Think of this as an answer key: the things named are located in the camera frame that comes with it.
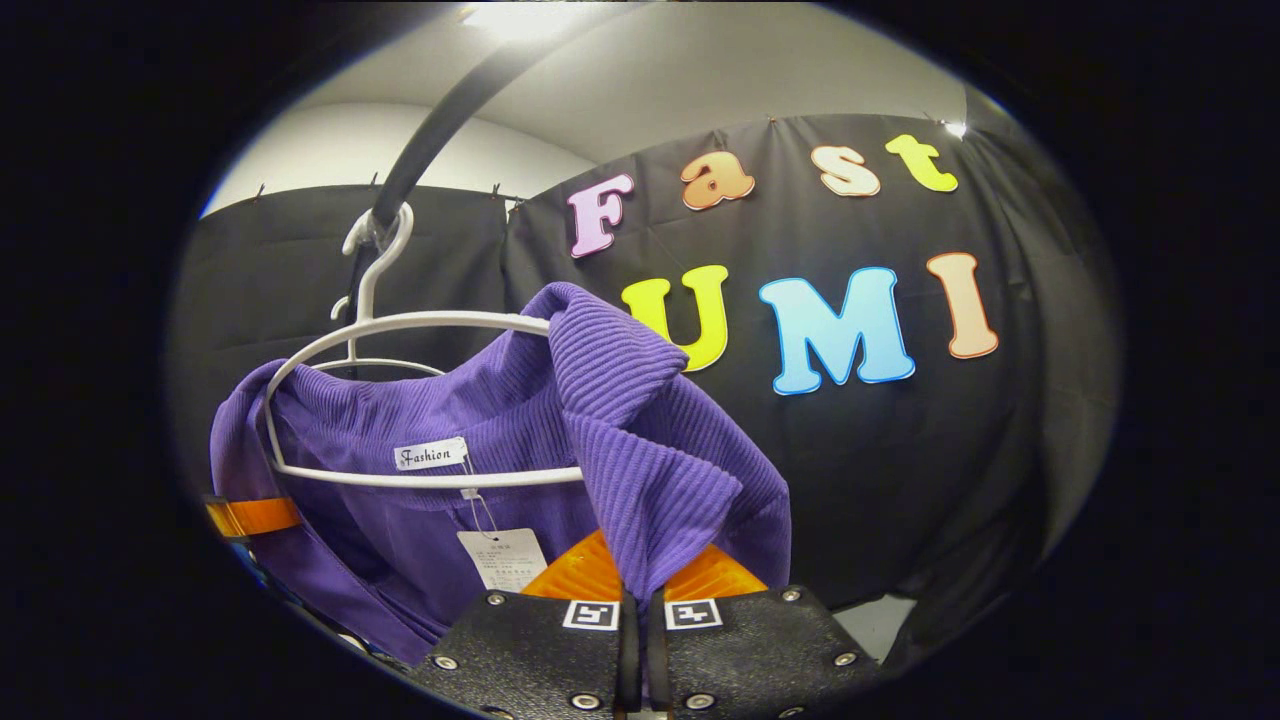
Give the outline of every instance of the colorful foam letter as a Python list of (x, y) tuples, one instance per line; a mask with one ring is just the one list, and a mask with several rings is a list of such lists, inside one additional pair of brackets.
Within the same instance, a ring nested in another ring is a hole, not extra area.
[(724, 151), (708, 152), (685, 165), (680, 179), (689, 183), (685, 206), (690, 210), (705, 210), (721, 200), (745, 197), (755, 187), (755, 178), (742, 172), (737, 156)]
[(908, 172), (915, 182), (934, 192), (951, 192), (960, 182), (951, 173), (940, 173), (929, 158), (937, 158), (938, 150), (924, 145), (910, 135), (900, 135), (884, 145), (884, 150), (899, 155), (906, 163)]
[(760, 288), (760, 300), (773, 306), (782, 348), (782, 374), (773, 379), (778, 395), (813, 392), (822, 375), (809, 366), (809, 347), (836, 384), (845, 384), (854, 355), (863, 346), (858, 379), (864, 383), (901, 380), (915, 372), (902, 346), (893, 306), (897, 275), (888, 268), (863, 268), (849, 277), (845, 306), (836, 315), (804, 278), (773, 281)]
[(635, 186), (631, 176), (621, 174), (568, 196), (577, 236), (570, 255), (582, 258), (613, 245), (613, 233), (605, 232), (603, 223), (617, 227), (622, 222), (621, 195), (631, 192)]
[[(728, 319), (724, 316), (724, 293), (721, 292), (721, 284), (726, 278), (728, 269), (724, 265), (694, 268), (680, 278), (685, 287), (694, 291), (698, 320), (703, 325), (703, 334), (692, 345), (678, 346), (689, 355), (686, 373), (701, 370), (716, 363), (728, 346)], [(662, 278), (640, 281), (622, 291), (622, 301), (631, 307), (631, 316), (671, 342), (671, 331), (667, 329), (667, 304), (663, 300), (668, 292), (671, 283)]]
[(955, 334), (947, 350), (952, 357), (966, 360), (995, 352), (1000, 338), (987, 324), (987, 313), (982, 309), (982, 295), (973, 270), (978, 260), (968, 252), (947, 252), (924, 264), (940, 281), (947, 293), (951, 306), (951, 325)]
[(865, 160), (850, 147), (819, 145), (809, 159), (822, 170), (822, 184), (836, 195), (867, 197), (879, 192), (879, 178), (863, 167)]

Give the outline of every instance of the clothing label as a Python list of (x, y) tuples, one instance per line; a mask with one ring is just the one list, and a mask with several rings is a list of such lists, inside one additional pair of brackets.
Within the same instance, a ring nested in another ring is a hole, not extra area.
[(396, 448), (396, 469), (421, 470), (457, 465), (467, 459), (467, 441), (461, 437)]
[(497, 533), (460, 530), (458, 541), (476, 564), (485, 589), (520, 592), (547, 569), (530, 528)]

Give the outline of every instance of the blue letter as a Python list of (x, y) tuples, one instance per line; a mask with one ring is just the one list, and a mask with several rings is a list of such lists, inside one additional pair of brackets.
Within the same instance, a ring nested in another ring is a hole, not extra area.
[(778, 319), (782, 374), (774, 378), (778, 395), (813, 392), (822, 375), (809, 366), (809, 347), (836, 384), (845, 384), (854, 369), (854, 354), (863, 346), (858, 379), (864, 383), (901, 380), (915, 372), (915, 361), (902, 347), (902, 331), (893, 306), (897, 275), (888, 268), (863, 268), (849, 277), (845, 307), (837, 316), (804, 278), (773, 281), (760, 288), (760, 300), (773, 306)]

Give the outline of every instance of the ribbed purple fabric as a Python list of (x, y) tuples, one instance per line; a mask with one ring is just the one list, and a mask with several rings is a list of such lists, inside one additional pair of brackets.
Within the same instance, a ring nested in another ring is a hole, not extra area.
[[(291, 465), (398, 473), (393, 450), (466, 438), (476, 473), (581, 465), (584, 482), (483, 491), (498, 529), (532, 528), (552, 562), (602, 528), (641, 603), (714, 542), (753, 574), (787, 583), (787, 487), (773, 465), (680, 373), (687, 356), (617, 307), (568, 283), (525, 315), (547, 338), (507, 332), (456, 370), (387, 383), (297, 368), (273, 397)], [(219, 407), (215, 491), (233, 501), (288, 495), (306, 520), (253, 539), (289, 589), (404, 662), (420, 661), (484, 592), (458, 530), (490, 529), (456, 489), (343, 486), (275, 474), (262, 396), (276, 360)]]

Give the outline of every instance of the price tag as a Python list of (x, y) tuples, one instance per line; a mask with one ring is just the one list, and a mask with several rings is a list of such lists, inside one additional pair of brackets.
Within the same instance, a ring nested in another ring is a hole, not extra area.
[(460, 530), (458, 541), (475, 562), (485, 589), (520, 592), (547, 569), (538, 537), (530, 528), (497, 533)]

